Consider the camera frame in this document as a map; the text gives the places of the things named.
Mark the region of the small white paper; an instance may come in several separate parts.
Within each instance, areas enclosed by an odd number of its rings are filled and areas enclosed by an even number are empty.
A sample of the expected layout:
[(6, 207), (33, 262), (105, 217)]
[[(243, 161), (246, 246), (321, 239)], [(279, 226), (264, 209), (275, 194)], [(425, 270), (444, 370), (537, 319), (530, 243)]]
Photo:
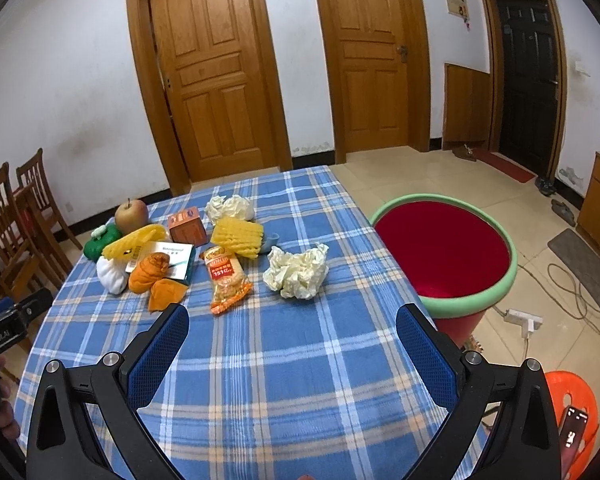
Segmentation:
[(235, 218), (251, 221), (254, 219), (254, 209), (250, 200), (234, 194), (230, 197), (215, 195), (210, 198), (204, 207), (204, 212), (212, 226), (222, 218)]

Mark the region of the white teal paper box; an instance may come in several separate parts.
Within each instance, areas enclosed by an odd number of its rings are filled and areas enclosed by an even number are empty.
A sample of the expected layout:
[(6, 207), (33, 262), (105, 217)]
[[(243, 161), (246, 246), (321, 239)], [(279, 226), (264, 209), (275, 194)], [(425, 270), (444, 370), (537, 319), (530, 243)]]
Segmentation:
[(149, 242), (132, 251), (131, 259), (126, 264), (125, 272), (130, 274), (137, 266), (137, 263), (154, 252), (162, 252), (169, 256), (169, 269), (166, 272), (167, 278), (183, 284), (190, 283), (197, 255), (196, 247), (192, 244)]

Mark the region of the orange-brown small box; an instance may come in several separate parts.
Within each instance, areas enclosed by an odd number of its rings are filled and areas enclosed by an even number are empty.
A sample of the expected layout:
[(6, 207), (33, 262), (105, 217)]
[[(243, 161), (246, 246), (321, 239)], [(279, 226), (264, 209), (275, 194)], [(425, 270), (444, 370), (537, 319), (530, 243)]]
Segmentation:
[(168, 228), (174, 243), (200, 247), (209, 241), (209, 235), (196, 207), (188, 207), (171, 214), (168, 219)]

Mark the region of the wooden chair near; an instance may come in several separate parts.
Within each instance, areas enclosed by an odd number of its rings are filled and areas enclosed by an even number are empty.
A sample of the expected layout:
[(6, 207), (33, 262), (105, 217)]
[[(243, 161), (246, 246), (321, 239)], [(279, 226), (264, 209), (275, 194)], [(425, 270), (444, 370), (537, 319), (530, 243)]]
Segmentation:
[(27, 226), (18, 210), (9, 181), (9, 164), (0, 167), (0, 300), (19, 301), (43, 287), (42, 276), (56, 290), (60, 275), (52, 268), (35, 244), (34, 227)]

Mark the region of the red door mat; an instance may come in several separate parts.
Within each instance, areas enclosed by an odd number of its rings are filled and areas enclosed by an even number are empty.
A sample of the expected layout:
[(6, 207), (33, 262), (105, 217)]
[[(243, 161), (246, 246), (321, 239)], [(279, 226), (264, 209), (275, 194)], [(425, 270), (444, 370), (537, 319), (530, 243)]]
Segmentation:
[(475, 159), (501, 171), (502, 174), (506, 174), (507, 177), (510, 177), (519, 183), (527, 183), (535, 179), (535, 174), (532, 174), (532, 172), (527, 169), (501, 157), (499, 154), (489, 152), (483, 148), (474, 148), (472, 154)]

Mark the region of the large white paper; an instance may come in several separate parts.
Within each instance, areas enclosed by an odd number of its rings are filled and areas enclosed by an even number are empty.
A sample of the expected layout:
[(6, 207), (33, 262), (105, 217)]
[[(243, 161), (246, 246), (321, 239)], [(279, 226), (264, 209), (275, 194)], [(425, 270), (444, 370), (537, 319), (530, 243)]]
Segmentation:
[(310, 300), (317, 295), (328, 272), (328, 246), (317, 244), (306, 252), (292, 254), (273, 246), (263, 281), (285, 299)]

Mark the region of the low wooden wall panel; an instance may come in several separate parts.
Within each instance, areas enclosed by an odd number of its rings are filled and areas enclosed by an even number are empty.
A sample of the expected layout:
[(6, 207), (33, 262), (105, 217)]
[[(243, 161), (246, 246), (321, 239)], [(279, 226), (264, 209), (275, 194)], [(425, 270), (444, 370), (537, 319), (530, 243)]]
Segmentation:
[(486, 143), (490, 134), (491, 76), (464, 66), (444, 66), (442, 146)]

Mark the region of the smartphone on stool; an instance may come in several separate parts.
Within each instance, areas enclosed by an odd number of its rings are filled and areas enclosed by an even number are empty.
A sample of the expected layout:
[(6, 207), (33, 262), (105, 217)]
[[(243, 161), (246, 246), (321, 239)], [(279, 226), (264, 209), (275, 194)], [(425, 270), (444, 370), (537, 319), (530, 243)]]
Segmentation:
[(569, 478), (569, 471), (579, 453), (587, 424), (588, 414), (585, 411), (572, 405), (565, 408), (558, 434), (563, 479)]

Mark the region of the dark shoes by door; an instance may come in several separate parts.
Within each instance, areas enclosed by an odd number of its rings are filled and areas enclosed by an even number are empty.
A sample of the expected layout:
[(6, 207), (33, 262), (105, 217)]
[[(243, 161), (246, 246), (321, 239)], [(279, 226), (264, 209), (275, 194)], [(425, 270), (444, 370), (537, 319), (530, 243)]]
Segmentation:
[(534, 185), (538, 189), (538, 191), (545, 197), (550, 197), (556, 193), (554, 185), (550, 180), (543, 179), (541, 177), (536, 177), (534, 180)]

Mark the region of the wooden chair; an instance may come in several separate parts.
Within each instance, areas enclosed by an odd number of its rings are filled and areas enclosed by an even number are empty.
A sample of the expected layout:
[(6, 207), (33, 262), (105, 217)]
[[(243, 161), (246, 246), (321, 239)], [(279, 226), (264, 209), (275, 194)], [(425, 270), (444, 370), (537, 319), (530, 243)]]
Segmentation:
[(34, 227), (27, 226), (18, 210), (9, 181), (9, 164), (0, 167), (0, 300), (19, 301), (43, 287), (42, 276), (56, 290), (60, 275), (52, 268), (35, 244)]
[(47, 225), (50, 228), (60, 226), (61, 232), (67, 235), (76, 248), (82, 250), (82, 244), (69, 229), (64, 216), (55, 202), (44, 169), (42, 148), (39, 148), (29, 160), (16, 168), (16, 177), (20, 188), (24, 188), (26, 185), (32, 186), (36, 204), (42, 212)]

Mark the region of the red bin with green rim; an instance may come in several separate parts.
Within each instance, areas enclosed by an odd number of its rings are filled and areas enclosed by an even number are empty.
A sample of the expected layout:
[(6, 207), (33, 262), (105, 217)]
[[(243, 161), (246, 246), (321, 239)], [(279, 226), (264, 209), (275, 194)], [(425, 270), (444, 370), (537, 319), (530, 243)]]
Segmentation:
[(462, 346), (512, 289), (518, 252), (505, 229), (470, 203), (404, 195), (370, 220), (437, 329)]

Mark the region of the left wooden door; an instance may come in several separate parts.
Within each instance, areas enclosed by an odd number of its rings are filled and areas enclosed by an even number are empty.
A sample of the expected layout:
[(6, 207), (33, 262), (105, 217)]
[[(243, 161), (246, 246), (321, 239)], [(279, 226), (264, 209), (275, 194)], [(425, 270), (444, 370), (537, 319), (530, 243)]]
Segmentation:
[(126, 12), (140, 94), (173, 193), (290, 169), (265, 0), (126, 0)]

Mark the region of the middle wooden door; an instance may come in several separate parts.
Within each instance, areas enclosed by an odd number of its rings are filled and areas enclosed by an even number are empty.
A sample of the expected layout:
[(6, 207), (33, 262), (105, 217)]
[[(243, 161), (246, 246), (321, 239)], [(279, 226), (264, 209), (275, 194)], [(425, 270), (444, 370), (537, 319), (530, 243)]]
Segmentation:
[(430, 58), (422, 0), (317, 0), (337, 162), (430, 139)]

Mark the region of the wooden door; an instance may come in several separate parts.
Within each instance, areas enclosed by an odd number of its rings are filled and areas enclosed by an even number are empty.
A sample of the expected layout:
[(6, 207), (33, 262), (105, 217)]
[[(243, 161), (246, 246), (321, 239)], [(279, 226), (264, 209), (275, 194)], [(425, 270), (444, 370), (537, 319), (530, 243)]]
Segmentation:
[(290, 169), (265, 0), (126, 0), (126, 12), (140, 94), (173, 193)]
[(430, 139), (430, 58), (422, 0), (317, 0), (337, 162)]

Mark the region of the orange plastic stool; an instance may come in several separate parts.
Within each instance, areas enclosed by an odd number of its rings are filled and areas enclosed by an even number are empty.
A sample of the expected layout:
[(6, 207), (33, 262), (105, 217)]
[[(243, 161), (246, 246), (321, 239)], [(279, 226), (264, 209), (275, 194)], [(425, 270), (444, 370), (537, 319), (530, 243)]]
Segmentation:
[(593, 390), (577, 374), (554, 370), (546, 374), (558, 428), (563, 479), (577, 479), (590, 459), (597, 430), (598, 409)]

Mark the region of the grey slippers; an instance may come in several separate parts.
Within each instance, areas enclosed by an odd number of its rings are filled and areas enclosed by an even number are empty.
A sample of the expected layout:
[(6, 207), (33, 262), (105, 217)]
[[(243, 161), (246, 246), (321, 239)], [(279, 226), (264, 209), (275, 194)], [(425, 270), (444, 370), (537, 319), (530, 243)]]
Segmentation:
[(551, 200), (550, 203), (552, 204), (554, 214), (557, 214), (559, 218), (562, 218), (570, 226), (576, 225), (576, 217), (566, 203), (560, 200)]

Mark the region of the yellow banana toy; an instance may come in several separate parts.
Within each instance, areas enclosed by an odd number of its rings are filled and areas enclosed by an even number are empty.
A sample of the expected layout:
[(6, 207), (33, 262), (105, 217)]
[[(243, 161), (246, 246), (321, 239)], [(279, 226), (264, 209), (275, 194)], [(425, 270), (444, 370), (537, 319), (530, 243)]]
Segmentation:
[(148, 224), (107, 245), (102, 250), (102, 258), (129, 260), (136, 248), (142, 248), (152, 242), (162, 242), (167, 236), (166, 228), (161, 224)]

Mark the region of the orange peel piece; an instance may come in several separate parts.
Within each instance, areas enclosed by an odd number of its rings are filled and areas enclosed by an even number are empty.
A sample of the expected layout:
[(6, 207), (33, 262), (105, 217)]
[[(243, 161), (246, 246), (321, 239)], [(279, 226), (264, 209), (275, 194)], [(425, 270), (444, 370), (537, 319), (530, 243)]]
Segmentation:
[(149, 291), (148, 310), (161, 312), (171, 304), (179, 304), (185, 297), (187, 286), (185, 284), (162, 278), (152, 284)]
[(155, 282), (166, 277), (170, 266), (170, 256), (164, 252), (152, 252), (139, 263), (129, 276), (129, 290), (141, 295), (148, 292)]

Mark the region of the light blue plastic toy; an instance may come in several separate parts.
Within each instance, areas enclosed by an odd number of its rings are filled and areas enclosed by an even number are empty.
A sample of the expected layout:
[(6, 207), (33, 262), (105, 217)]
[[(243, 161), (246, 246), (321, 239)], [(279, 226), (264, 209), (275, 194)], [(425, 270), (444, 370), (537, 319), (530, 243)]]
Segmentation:
[(278, 241), (279, 235), (277, 233), (264, 233), (259, 254), (267, 255), (271, 251), (272, 247), (277, 245)]

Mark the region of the white garlic toy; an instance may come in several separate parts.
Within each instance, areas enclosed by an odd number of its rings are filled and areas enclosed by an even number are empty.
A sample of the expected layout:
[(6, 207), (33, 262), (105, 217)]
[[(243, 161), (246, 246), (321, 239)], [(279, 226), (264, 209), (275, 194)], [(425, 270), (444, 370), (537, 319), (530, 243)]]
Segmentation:
[(117, 259), (100, 256), (96, 262), (99, 283), (110, 295), (119, 296), (128, 286), (129, 274), (125, 272), (126, 263)]

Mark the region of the orange snack packet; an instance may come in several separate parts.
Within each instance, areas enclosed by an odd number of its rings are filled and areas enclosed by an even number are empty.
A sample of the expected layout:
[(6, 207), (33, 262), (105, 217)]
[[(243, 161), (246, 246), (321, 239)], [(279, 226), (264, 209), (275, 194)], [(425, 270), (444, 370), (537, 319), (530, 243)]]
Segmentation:
[(234, 252), (213, 246), (200, 255), (212, 285), (210, 311), (218, 316), (243, 300), (252, 289), (242, 265)]

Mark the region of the dark entrance door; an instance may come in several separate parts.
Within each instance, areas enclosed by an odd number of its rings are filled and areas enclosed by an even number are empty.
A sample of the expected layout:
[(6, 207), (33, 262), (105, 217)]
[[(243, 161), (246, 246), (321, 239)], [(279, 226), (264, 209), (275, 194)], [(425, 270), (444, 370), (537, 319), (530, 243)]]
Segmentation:
[(483, 0), (491, 72), (486, 146), (553, 181), (564, 140), (567, 60), (556, 0)]

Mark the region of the blue plaid tablecloth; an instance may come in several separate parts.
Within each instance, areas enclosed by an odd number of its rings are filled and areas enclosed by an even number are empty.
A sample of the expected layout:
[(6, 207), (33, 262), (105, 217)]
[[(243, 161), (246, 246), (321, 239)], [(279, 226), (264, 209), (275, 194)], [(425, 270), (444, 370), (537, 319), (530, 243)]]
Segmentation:
[(252, 291), (221, 315), (196, 263), (189, 331), (140, 418), (187, 479), (400, 479), (445, 419), (396, 334), (417, 295), (354, 200), (326, 167), (219, 187), (253, 204), (285, 252), (328, 249), (311, 300), (242, 267)]

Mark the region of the green toy vegetable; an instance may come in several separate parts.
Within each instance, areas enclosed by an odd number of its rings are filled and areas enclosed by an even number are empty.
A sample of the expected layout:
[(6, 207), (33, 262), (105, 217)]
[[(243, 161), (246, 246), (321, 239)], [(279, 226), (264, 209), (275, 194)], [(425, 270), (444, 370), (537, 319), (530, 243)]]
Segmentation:
[(91, 262), (97, 262), (105, 247), (116, 240), (120, 240), (122, 234), (114, 223), (104, 224), (91, 232), (90, 239), (83, 248), (84, 256)]

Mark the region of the yellow corn toy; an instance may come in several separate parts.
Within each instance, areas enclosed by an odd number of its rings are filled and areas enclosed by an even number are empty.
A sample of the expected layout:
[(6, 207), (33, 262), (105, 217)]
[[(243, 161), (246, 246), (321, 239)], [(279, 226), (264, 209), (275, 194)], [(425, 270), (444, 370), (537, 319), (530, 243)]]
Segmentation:
[(224, 217), (215, 223), (211, 243), (235, 255), (255, 259), (262, 246), (263, 232), (260, 223)]

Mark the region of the wooden chair far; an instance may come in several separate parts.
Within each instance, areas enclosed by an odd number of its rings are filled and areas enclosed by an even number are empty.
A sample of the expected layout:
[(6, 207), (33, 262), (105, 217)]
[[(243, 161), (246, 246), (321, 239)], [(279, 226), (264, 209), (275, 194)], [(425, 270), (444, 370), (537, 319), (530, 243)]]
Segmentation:
[(67, 235), (76, 248), (82, 250), (82, 244), (69, 229), (64, 216), (55, 202), (44, 169), (42, 148), (39, 148), (29, 160), (16, 168), (16, 177), (20, 188), (24, 188), (26, 185), (32, 186), (36, 204), (42, 212), (47, 225), (50, 228), (60, 226), (61, 232)]

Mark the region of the grey floor mat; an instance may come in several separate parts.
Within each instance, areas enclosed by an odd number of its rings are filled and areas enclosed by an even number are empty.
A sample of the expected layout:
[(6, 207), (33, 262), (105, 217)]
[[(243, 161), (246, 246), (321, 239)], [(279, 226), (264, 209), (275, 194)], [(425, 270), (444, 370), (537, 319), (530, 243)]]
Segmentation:
[(600, 256), (573, 230), (565, 230), (547, 243), (600, 307)]

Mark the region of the red-yellow apple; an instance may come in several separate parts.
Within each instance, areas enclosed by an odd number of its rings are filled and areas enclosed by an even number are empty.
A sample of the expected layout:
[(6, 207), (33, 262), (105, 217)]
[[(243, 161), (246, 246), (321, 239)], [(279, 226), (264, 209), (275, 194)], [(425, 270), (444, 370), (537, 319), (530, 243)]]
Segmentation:
[(114, 213), (114, 224), (123, 234), (128, 235), (148, 223), (148, 208), (142, 200), (128, 198)]

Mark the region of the white power strip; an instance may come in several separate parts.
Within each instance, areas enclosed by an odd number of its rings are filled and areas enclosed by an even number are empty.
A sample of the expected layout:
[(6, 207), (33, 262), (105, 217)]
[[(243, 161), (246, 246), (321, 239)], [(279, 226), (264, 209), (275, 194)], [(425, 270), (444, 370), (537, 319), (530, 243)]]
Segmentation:
[(521, 337), (524, 338), (524, 340), (529, 340), (531, 335), (543, 325), (543, 319), (539, 315), (514, 309), (503, 311), (498, 307), (493, 307), (493, 310), (506, 323), (518, 326), (521, 331)]

